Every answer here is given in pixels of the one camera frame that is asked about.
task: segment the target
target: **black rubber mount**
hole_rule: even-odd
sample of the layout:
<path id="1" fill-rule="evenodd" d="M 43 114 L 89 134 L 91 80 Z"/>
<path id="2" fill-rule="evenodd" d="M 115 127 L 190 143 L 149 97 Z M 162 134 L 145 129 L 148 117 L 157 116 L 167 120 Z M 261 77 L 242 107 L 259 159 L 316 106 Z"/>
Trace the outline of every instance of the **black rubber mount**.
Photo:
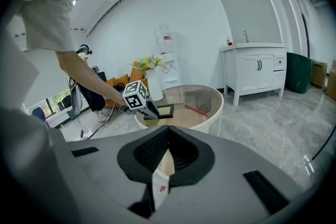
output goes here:
<path id="1" fill-rule="evenodd" d="M 128 143 L 119 150 L 117 161 L 130 180 L 152 184 L 152 174 L 168 149 L 175 168 L 169 187 L 194 185 L 214 166 L 211 147 L 174 126 L 163 126 Z"/>

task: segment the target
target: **faucet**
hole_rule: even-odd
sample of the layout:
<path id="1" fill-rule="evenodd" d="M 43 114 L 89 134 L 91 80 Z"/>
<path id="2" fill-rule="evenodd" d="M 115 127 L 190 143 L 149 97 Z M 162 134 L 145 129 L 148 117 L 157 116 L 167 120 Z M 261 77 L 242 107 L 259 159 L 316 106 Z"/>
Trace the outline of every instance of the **faucet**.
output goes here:
<path id="1" fill-rule="evenodd" d="M 248 41 L 248 38 L 247 38 L 247 33 L 246 33 L 246 31 L 244 31 L 244 36 L 246 36 L 246 43 L 252 43 L 251 41 Z"/>

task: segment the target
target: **marble floor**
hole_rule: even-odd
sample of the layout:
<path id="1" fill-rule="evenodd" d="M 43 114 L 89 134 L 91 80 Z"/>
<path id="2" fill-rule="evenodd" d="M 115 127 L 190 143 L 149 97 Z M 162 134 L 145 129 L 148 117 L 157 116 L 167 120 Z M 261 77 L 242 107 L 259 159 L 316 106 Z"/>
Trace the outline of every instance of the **marble floor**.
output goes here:
<path id="1" fill-rule="evenodd" d="M 212 124 L 209 133 L 243 144 L 284 170 L 302 190 L 318 183 L 335 156 L 335 143 L 328 145 L 319 158 L 311 162 L 336 124 L 336 101 L 322 89 L 311 87 L 304 94 L 285 89 L 282 98 L 275 92 L 240 97 L 233 107 L 234 93 L 224 95 L 221 126 Z M 102 123 L 90 110 L 79 116 L 84 133 L 94 132 Z M 115 110 L 93 138 L 122 135 L 139 130 L 134 116 Z M 81 127 L 77 120 L 60 129 L 68 141 L 79 139 Z"/>

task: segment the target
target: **green trash bin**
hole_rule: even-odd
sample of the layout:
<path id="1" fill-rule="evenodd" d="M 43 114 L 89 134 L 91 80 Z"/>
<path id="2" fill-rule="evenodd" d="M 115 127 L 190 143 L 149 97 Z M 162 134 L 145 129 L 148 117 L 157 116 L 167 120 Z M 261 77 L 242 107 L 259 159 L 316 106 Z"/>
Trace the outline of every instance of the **green trash bin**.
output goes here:
<path id="1" fill-rule="evenodd" d="M 288 52 L 286 88 L 298 93 L 307 92 L 310 88 L 311 63 L 305 56 Z"/>

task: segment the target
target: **cabinet door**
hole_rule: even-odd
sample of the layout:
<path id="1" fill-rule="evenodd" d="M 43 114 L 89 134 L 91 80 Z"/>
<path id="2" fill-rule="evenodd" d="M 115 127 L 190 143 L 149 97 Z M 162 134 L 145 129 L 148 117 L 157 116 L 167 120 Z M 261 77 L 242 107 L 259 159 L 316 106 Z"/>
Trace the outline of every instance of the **cabinet door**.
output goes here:
<path id="1" fill-rule="evenodd" d="M 251 91 L 258 89 L 258 55 L 240 57 L 239 63 L 239 91 Z"/>
<path id="2" fill-rule="evenodd" d="M 274 55 L 259 55 L 260 70 L 258 71 L 258 89 L 272 87 Z"/>

